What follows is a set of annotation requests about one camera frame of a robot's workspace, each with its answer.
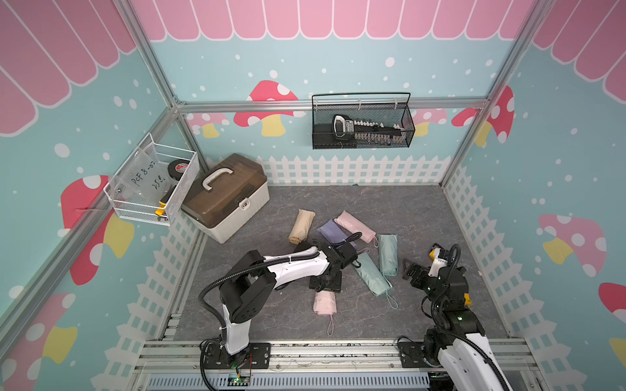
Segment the light pink umbrella sleeve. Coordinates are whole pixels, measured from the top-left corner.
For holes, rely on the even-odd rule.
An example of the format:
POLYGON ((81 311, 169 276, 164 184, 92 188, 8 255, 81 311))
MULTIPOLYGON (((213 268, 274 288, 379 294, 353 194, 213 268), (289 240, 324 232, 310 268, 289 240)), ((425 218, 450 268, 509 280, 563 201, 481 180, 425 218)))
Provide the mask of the light pink umbrella sleeve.
POLYGON ((329 318, 327 334, 331 337, 334 333, 334 316, 337 314, 336 295, 330 291, 320 291, 316 293, 313 311, 316 315, 329 318))

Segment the black umbrella sleeve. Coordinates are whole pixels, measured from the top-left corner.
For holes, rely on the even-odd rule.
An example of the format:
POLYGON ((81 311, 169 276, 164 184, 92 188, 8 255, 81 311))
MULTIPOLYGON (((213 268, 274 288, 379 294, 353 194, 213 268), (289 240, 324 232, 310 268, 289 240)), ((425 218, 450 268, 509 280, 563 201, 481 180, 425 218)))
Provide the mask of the black umbrella sleeve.
POLYGON ((308 241, 305 240, 301 242, 300 244, 297 244, 293 252, 300 253, 300 252, 310 249, 311 247, 312 245, 308 241))

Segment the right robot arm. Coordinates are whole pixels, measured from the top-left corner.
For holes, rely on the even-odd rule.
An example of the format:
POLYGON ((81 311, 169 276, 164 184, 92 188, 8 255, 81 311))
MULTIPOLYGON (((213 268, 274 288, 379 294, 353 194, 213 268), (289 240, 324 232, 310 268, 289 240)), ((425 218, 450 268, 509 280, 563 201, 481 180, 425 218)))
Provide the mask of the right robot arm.
POLYGON ((429 267, 404 260, 403 279, 425 293, 422 301, 428 301, 430 309, 422 313, 434 326, 421 342, 397 338, 402 366, 441 368, 428 374, 429 390, 511 390, 484 326, 470 308, 466 269, 459 265, 461 247, 433 244, 429 257, 429 267))

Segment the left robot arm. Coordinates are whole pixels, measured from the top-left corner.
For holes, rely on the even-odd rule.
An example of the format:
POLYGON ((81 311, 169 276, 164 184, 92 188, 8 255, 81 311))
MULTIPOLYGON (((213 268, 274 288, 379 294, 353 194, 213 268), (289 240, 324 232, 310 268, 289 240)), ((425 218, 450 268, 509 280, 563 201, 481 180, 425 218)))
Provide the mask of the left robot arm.
POLYGON ((251 320, 277 288, 312 277, 312 288, 321 292, 357 257, 357 250, 346 240, 338 244, 304 241, 293 252, 277 256, 251 250, 226 275, 205 286, 198 302, 218 320, 221 350, 236 357, 249 350, 251 320))

